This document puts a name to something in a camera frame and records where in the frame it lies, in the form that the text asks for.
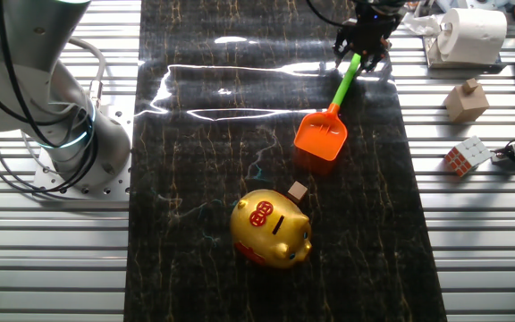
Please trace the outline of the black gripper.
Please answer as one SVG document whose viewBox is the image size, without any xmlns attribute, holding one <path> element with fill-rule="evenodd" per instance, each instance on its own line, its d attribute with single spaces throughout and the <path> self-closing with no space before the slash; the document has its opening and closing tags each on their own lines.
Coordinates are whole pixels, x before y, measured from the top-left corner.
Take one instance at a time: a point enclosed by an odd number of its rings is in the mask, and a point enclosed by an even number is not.
<svg viewBox="0 0 515 322">
<path fill-rule="evenodd" d="M 333 43 L 335 64 L 340 65 L 351 49 L 353 52 L 362 52 L 361 70 L 372 72 L 388 55 L 391 44 L 383 43 L 382 38 L 389 32 L 391 22 L 389 19 L 374 15 L 369 16 L 367 20 L 347 21 L 345 27 L 338 29 Z"/>
</svg>

